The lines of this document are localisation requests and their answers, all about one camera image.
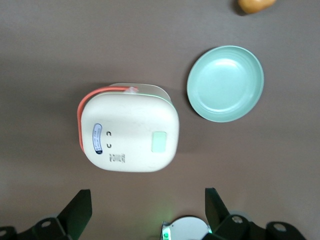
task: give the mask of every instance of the screw hole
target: screw hole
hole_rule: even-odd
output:
[[[46,228],[46,227],[50,226],[50,224],[51,224],[50,221],[45,221],[45,222],[43,222],[43,223],[41,224],[41,227],[42,227],[42,228]]]
[[[276,223],[273,225],[275,229],[277,229],[279,232],[286,232],[287,229],[285,226],[283,226],[281,223]]]
[[[6,234],[7,234],[7,231],[6,231],[6,230],[0,231],[0,237],[3,237],[3,236],[6,235]]]
[[[236,223],[236,224],[242,224],[244,221],[242,220],[241,217],[239,216],[233,216],[232,220]]]

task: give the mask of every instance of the mint green plate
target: mint green plate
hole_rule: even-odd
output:
[[[250,51],[220,46],[196,61],[188,77],[187,95],[200,116],[226,123],[246,115],[263,88],[263,69]]]

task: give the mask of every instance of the light green square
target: light green square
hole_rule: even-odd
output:
[[[166,151],[167,133],[164,131],[155,131],[152,134],[152,147],[153,153],[164,153]]]

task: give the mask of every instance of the plate rim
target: plate rim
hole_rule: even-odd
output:
[[[195,107],[194,107],[194,104],[193,102],[195,97],[193,98],[193,100],[191,100],[191,93],[190,93],[190,81],[191,81],[191,74],[192,72],[195,70],[196,66],[207,56],[207,55],[211,55],[213,54],[214,52],[216,52],[217,50],[221,50],[221,49],[226,49],[226,48],[232,48],[232,49],[237,49],[237,50],[242,50],[242,51],[245,51],[246,53],[248,53],[255,61],[255,63],[257,63],[258,65],[258,71],[260,72],[261,74],[261,77],[259,77],[259,91],[257,92],[257,96],[256,98],[254,99],[254,101],[250,101],[249,103],[252,103],[246,111],[244,111],[242,114],[239,114],[239,115],[236,115],[235,117],[229,117],[227,119],[215,119],[215,117],[206,117],[206,116],[203,116],[203,114],[201,114],[199,112],[199,110],[197,110]],[[263,89],[264,89],[264,84],[265,84],[265,74],[264,74],[264,70],[262,68],[262,65],[259,61],[259,59],[251,52],[249,51],[248,49],[244,48],[244,47],[241,47],[241,46],[237,46],[237,45],[222,45],[222,46],[218,46],[218,47],[214,47],[208,51],[206,51],[204,54],[202,54],[196,61],[195,63],[193,64],[189,74],[188,74],[188,78],[187,78],[187,97],[188,97],[188,100],[192,106],[192,108],[195,110],[195,112],[200,115],[202,118],[206,119],[206,120],[209,120],[211,122],[216,122],[216,123],[227,123],[227,122],[232,122],[232,121],[235,121],[237,119],[240,119],[242,117],[244,117],[245,115],[247,115],[255,106],[256,104],[258,103],[259,99],[261,98],[261,95],[262,95],[262,92],[263,92]]]

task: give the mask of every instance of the black bracket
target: black bracket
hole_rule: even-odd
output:
[[[13,226],[0,227],[0,240],[78,240],[91,216],[90,190],[80,190],[57,217],[43,219],[21,233]]]
[[[262,228],[230,214],[214,188],[205,189],[205,215],[212,230],[202,240],[306,240],[292,225],[272,221]]]

